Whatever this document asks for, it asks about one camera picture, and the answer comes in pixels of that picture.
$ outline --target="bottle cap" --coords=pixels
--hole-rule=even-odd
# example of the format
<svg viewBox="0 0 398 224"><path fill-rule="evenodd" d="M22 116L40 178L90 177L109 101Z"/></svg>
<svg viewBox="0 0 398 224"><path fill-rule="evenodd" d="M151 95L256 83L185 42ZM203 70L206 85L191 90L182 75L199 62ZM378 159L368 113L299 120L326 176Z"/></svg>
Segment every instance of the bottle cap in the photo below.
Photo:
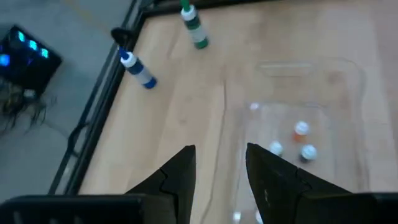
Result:
<svg viewBox="0 0 398 224"><path fill-rule="evenodd" d="M277 156L282 155L283 150L284 148L279 141L272 141L271 144L269 144L269 151Z"/></svg>
<svg viewBox="0 0 398 224"><path fill-rule="evenodd" d="M195 9L195 6L193 6L193 5L189 5L189 6L190 6L189 11L185 11L184 8L181 9L181 16L182 16L182 19L185 21L191 21L193 18L195 18L195 16L197 16L197 11Z"/></svg>
<svg viewBox="0 0 398 224"><path fill-rule="evenodd" d="M122 47L119 47L120 62L126 67L130 68L137 62L137 57L131 52L125 51Z"/></svg>
<svg viewBox="0 0 398 224"><path fill-rule="evenodd" d="M234 212L233 220L236 223L239 223L241 221L241 217L242 217L241 212Z"/></svg>
<svg viewBox="0 0 398 224"><path fill-rule="evenodd" d="M306 160L314 160L317 158L317 149L313 145L305 145L301 150L301 155Z"/></svg>
<svg viewBox="0 0 398 224"><path fill-rule="evenodd" d="M299 135L307 135L310 132L310 126L304 121L299 121L294 127L294 131Z"/></svg>

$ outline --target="gray floor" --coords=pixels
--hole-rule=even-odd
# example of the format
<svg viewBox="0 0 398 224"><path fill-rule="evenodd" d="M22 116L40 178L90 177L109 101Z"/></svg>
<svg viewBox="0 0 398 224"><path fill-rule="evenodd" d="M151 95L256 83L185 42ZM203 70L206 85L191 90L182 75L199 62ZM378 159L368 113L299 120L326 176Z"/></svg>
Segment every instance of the gray floor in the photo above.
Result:
<svg viewBox="0 0 398 224"><path fill-rule="evenodd" d="M45 124L29 127L27 116L0 137L0 201L46 194L131 0L4 0L0 22L21 25L56 50L63 63L46 95L57 103Z"/></svg>

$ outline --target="electronic device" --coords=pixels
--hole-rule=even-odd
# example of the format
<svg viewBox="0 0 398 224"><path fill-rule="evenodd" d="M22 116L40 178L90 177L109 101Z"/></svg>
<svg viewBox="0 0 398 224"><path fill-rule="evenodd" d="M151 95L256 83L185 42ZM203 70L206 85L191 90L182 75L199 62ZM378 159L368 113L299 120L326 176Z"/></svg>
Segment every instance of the electronic device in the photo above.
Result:
<svg viewBox="0 0 398 224"><path fill-rule="evenodd" d="M0 25L0 78L40 96L62 60L17 25Z"/></svg>

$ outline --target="white cap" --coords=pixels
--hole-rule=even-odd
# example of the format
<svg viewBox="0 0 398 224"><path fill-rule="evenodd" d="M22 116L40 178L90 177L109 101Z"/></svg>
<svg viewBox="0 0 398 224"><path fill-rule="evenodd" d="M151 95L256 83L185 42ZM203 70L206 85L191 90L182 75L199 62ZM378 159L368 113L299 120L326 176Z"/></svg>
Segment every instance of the white cap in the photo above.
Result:
<svg viewBox="0 0 398 224"><path fill-rule="evenodd" d="M121 62L126 68L130 68L130 67L132 67L134 64L136 64L136 62L137 62L137 57L134 56L131 52L127 52L127 54L129 55L129 58L128 58L128 59L120 58L120 62Z"/></svg>
<svg viewBox="0 0 398 224"><path fill-rule="evenodd" d="M197 16L197 11L195 9L195 6L189 5L190 10L188 12L185 12L184 9L181 9L181 16L182 19L185 21L191 21L195 16Z"/></svg>
<svg viewBox="0 0 398 224"><path fill-rule="evenodd" d="M279 141L272 141L271 144L269 144L269 151L277 156L280 156L282 155L284 148Z"/></svg>
<svg viewBox="0 0 398 224"><path fill-rule="evenodd" d="M233 220L234 220L236 223L239 223L239 221L241 221L241 217L242 217L241 212L234 212Z"/></svg>
<svg viewBox="0 0 398 224"><path fill-rule="evenodd" d="M310 132L310 126L304 121L299 121L294 127L294 131L299 135L307 135Z"/></svg>
<svg viewBox="0 0 398 224"><path fill-rule="evenodd" d="M250 110L256 110L260 107L259 103L252 103L250 104Z"/></svg>
<svg viewBox="0 0 398 224"><path fill-rule="evenodd" d="M314 160L317 158L317 149L313 145L305 145L301 150L301 155L306 160Z"/></svg>
<svg viewBox="0 0 398 224"><path fill-rule="evenodd" d="M256 211L256 220L258 223L262 224L262 218L258 210Z"/></svg>

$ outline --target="small bottle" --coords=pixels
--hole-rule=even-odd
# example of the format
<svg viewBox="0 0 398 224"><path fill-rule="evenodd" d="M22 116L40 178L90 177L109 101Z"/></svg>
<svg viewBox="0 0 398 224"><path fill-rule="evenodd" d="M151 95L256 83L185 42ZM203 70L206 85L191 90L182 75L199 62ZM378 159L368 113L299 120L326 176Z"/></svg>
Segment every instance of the small bottle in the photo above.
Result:
<svg viewBox="0 0 398 224"><path fill-rule="evenodd" d="M299 121L294 127L293 139L296 142L305 142L305 137L310 132L310 126L304 122Z"/></svg>
<svg viewBox="0 0 398 224"><path fill-rule="evenodd" d="M189 4L188 0L181 0L181 5L181 16L188 28L193 44L197 49L205 48L208 45L208 38L200 24L199 15L195 6Z"/></svg>
<svg viewBox="0 0 398 224"><path fill-rule="evenodd" d="M146 69L142 62L134 56L131 52L119 48L120 62L124 65L127 71L137 78L139 83L147 89L156 86L156 78Z"/></svg>
<svg viewBox="0 0 398 224"><path fill-rule="evenodd" d="M313 145L305 145L301 150L303 162L308 162L317 158L317 149Z"/></svg>
<svg viewBox="0 0 398 224"><path fill-rule="evenodd" d="M284 148L279 141L272 141L271 144L269 144L269 151L277 156L281 156Z"/></svg>

